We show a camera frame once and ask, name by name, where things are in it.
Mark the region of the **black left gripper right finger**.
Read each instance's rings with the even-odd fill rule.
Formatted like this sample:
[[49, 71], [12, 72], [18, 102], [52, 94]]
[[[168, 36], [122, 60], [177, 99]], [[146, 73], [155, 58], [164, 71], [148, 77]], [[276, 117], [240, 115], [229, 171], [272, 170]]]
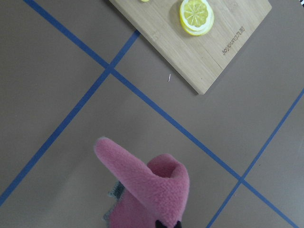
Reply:
[[174, 228], [182, 228], [181, 222], [177, 221], [176, 225], [174, 226]]

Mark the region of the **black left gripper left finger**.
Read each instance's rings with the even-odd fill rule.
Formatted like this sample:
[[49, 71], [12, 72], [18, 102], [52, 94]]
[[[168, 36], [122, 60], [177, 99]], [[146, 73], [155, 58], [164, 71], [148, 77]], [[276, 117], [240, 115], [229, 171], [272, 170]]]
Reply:
[[161, 221], [157, 220], [155, 221], [155, 227], [156, 228], [167, 228], [165, 225], [162, 224]]

